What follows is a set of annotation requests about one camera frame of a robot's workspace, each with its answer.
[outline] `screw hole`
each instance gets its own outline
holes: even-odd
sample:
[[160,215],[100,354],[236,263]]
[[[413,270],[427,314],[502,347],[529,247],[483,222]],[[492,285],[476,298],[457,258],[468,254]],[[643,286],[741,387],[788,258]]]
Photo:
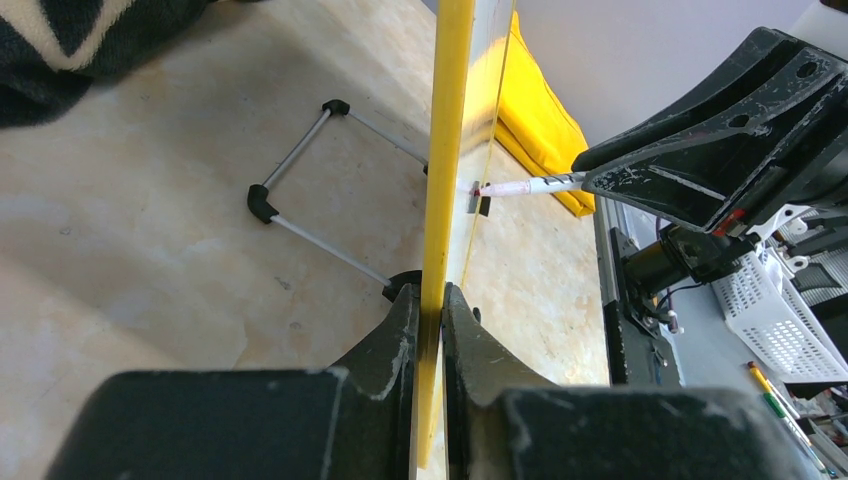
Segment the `screw hole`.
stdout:
[[816,62],[807,62],[801,65],[801,68],[799,68],[798,71],[795,72],[795,75],[797,75],[798,78],[807,78],[810,75],[816,73],[816,70],[818,70],[818,68],[819,67],[818,65],[816,65]]
[[737,115],[733,117],[732,120],[730,120],[730,123],[728,123],[728,125],[732,128],[742,128],[748,124],[748,120],[750,119],[751,117],[749,117],[748,115]]

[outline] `white plastic basket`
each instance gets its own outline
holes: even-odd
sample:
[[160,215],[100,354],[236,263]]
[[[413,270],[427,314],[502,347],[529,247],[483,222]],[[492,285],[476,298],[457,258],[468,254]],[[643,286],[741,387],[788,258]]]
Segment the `white plastic basket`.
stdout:
[[848,381],[848,364],[787,280],[778,289],[755,253],[742,269],[712,283],[730,330],[791,383]]

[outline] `black mount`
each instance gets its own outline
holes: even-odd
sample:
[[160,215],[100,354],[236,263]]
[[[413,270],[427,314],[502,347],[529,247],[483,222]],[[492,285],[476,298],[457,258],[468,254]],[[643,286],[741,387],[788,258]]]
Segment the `black mount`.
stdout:
[[[613,385],[679,386],[680,376],[671,344],[660,333],[658,311],[626,274],[630,259],[639,250],[618,228],[609,231],[612,278],[619,298],[604,305],[610,383]],[[666,359],[656,363],[657,355]]]
[[738,236],[785,204],[848,209],[848,63],[754,30],[704,81],[581,153],[583,189]]
[[[133,372],[88,399],[49,468],[78,478],[414,479],[419,289],[331,367]],[[450,480],[818,478],[756,397],[558,387],[448,285]]]

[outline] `black plastic corner connector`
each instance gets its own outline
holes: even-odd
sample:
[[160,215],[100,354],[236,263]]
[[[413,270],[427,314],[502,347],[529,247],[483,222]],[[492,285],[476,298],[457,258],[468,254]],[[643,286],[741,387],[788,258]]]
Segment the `black plastic corner connector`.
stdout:
[[350,112],[350,104],[335,98],[324,105],[321,105],[321,110],[329,110],[330,115],[347,115],[347,113]]
[[265,224],[271,223],[271,217],[280,213],[268,203],[268,189],[259,184],[251,185],[247,191],[247,208]]
[[413,285],[421,285],[421,270],[409,270],[407,272],[401,272],[390,278],[389,281],[392,282],[388,287],[383,287],[383,296],[386,297],[386,300],[395,303],[395,299],[398,295],[400,295],[400,291],[403,289],[404,285],[411,283]]

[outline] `beige tile floor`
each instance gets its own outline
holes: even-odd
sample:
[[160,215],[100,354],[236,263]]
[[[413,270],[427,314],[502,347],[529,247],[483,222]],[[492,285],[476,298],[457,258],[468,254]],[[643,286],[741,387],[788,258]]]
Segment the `beige tile floor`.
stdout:
[[[417,0],[215,4],[60,121],[0,131],[0,478],[38,478],[86,396],[139,368],[324,366],[388,310],[381,286],[248,212],[332,97],[426,151],[435,18]],[[502,151],[495,180],[526,175]],[[426,177],[349,120],[272,194],[385,274],[420,267]],[[546,377],[605,383],[592,222],[495,201],[466,295]],[[420,478],[444,478],[437,439]]]

